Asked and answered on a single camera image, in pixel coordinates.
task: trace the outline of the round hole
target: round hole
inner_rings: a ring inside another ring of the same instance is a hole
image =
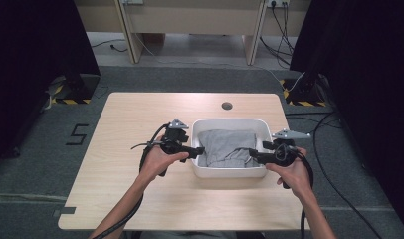
[[[232,105],[231,103],[225,102],[225,103],[223,103],[223,104],[221,105],[221,107],[222,107],[224,110],[228,111],[228,110],[230,110],[230,109],[233,107],[233,105]]]

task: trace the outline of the power socket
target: power socket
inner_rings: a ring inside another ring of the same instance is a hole
[[[271,7],[273,1],[276,1],[276,8],[283,8],[284,3],[287,3],[288,7],[289,7],[289,4],[290,4],[290,0],[268,0],[267,7]]]

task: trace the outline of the gray fabric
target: gray fabric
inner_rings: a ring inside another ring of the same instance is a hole
[[[198,134],[205,152],[199,156],[198,166],[216,168],[257,167],[247,148],[256,147],[256,134],[249,130],[208,130]]]
[[[234,231],[143,231],[140,239],[236,239]]]

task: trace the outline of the gray carpet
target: gray carpet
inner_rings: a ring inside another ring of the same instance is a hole
[[[298,73],[275,71],[279,79]],[[101,67],[101,80],[88,105],[52,105],[35,121],[21,145],[18,158],[0,160],[0,238],[86,238],[90,232],[58,228],[58,211],[64,206],[93,135],[103,105],[112,92],[274,93],[283,103],[292,130],[312,132],[331,107],[286,105],[281,86],[262,70],[119,68]],[[316,134],[319,159],[336,188],[369,220],[382,238],[404,238],[404,227],[379,184],[362,167],[339,115],[329,117]],[[71,137],[86,134],[81,145]],[[367,225],[341,199],[325,179],[313,153],[305,147],[314,171],[314,191],[339,238],[376,238]],[[267,238],[299,238],[299,232],[266,232]]]

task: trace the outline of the black curtain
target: black curtain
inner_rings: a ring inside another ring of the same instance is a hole
[[[327,76],[354,146],[404,223],[404,0],[312,0],[291,69]]]
[[[0,0],[0,157],[68,74],[100,74],[74,1]]]

